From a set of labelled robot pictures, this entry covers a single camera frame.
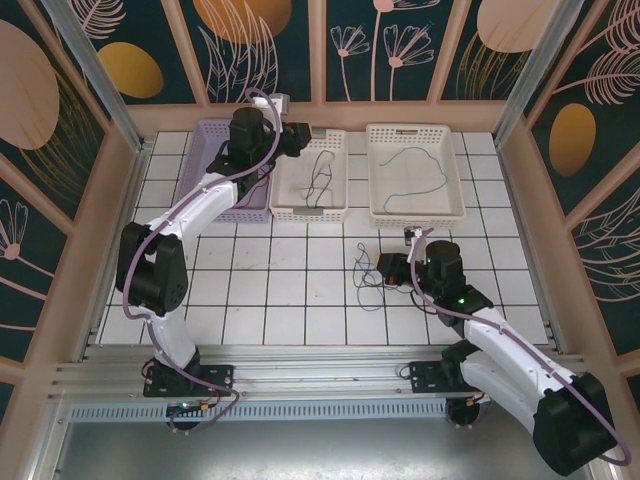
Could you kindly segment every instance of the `purple plastic basket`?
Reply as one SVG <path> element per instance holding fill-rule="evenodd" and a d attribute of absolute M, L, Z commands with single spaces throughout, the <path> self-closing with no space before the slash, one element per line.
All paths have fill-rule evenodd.
<path fill-rule="evenodd" d="M 207 167 L 220 149 L 222 142 L 229 139 L 230 119 L 204 118 L 196 126 L 187 161 L 182 169 L 173 203 L 180 201 L 202 179 Z M 218 218 L 216 222 L 267 223 L 271 178 L 266 177 L 236 205 Z"/>

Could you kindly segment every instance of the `white tiled floor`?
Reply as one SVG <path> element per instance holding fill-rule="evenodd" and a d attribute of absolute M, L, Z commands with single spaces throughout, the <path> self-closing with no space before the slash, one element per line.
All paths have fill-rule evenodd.
<path fill-rule="evenodd" d="M 189 137 L 158 136 L 134 218 L 144 223 L 171 204 Z M 457 242 L 467 281 L 503 309 L 533 343 L 547 343 L 524 249 L 489 134 L 454 133 L 467 218 L 432 237 Z M 404 252 L 401 229 L 369 225 L 364 134 L 349 134 L 349 212 L 344 225 L 214 223 L 188 262 L 187 328 L 197 344 L 423 345 L 459 340 L 437 317 L 415 308 L 409 287 L 358 291 L 354 262 L 364 245 L 370 261 Z M 362 274 L 356 274 L 356 283 Z M 380 276 L 374 274 L 373 281 Z M 110 295 L 97 341 L 148 344 L 142 325 Z"/>

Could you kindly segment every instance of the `basket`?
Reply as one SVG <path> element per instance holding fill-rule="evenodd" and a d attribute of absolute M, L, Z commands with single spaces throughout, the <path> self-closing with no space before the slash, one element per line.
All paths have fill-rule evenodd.
<path fill-rule="evenodd" d="M 229 139 L 230 119 L 204 118 L 197 123 L 187 161 L 180 172 L 173 203 L 188 194 L 206 173 L 220 146 Z M 219 215 L 216 222 L 267 223 L 269 221 L 269 177 L 260 181 L 235 208 Z"/>
<path fill-rule="evenodd" d="M 368 125 L 367 159 L 372 227 L 451 229 L 464 220 L 449 127 Z"/>
<path fill-rule="evenodd" d="M 347 165 L 344 130 L 327 129 L 325 137 L 312 138 L 299 157 L 278 158 L 269 200 L 274 220 L 343 223 L 348 205 Z"/>

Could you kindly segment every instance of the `white plastic basket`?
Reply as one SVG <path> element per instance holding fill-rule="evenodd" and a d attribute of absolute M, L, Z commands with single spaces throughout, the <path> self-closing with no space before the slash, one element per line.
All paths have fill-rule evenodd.
<path fill-rule="evenodd" d="M 279 157 L 272 173 L 269 200 L 274 220 L 344 222 L 348 205 L 347 165 L 347 133 L 344 130 L 327 129 L 324 138 L 312 138 L 297 158 Z M 326 186 L 329 166 L 333 177 Z M 318 172 L 322 175 L 314 182 L 315 190 L 309 190 L 311 179 Z"/>
<path fill-rule="evenodd" d="M 466 211 L 449 127 L 368 125 L 367 155 L 374 228 L 450 229 L 464 220 Z"/>

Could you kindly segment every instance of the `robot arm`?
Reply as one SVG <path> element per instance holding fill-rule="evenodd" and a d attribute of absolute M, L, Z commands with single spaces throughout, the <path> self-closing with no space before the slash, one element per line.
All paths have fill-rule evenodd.
<path fill-rule="evenodd" d="M 386 284 L 413 284 L 409 260 L 420 236 L 419 229 L 406 232 L 410 256 L 380 255 L 377 269 Z M 463 339 L 442 352 L 442 371 L 451 384 L 466 384 L 498 402 L 529 431 L 542 458 L 561 475 L 616 446 L 616 439 L 571 392 L 579 392 L 612 424 L 602 384 L 593 375 L 578 377 L 561 367 L 519 335 L 488 298 L 466 283 L 455 243 L 430 243 L 426 261 L 415 263 L 415 273 L 420 290 L 433 298 L 440 321 Z"/>
<path fill-rule="evenodd" d="M 273 124 L 261 112 L 268 105 L 260 100 L 256 101 L 257 108 L 243 107 L 234 112 L 229 125 L 227 153 L 221 149 L 191 192 L 148 224 L 131 222 L 120 238 L 116 288 L 122 291 L 136 251 L 151 232 L 157 231 L 136 264 L 129 289 L 130 310 L 148 317 L 147 323 L 160 348 L 155 354 L 156 360 L 170 367 L 168 356 L 179 368 L 196 377 L 199 356 L 187 332 L 182 308 L 188 292 L 185 252 L 192 251 L 189 247 L 216 217 L 247 196 L 260 181 L 258 172 L 224 181 L 257 165 L 273 147 Z M 287 112 L 288 97 L 276 95 L 272 100 L 278 114 Z M 280 155 L 299 156 L 311 139 L 311 131 L 307 124 L 285 123 L 279 138 L 267 167 L 273 167 Z M 215 181 L 214 187 L 207 188 Z"/>

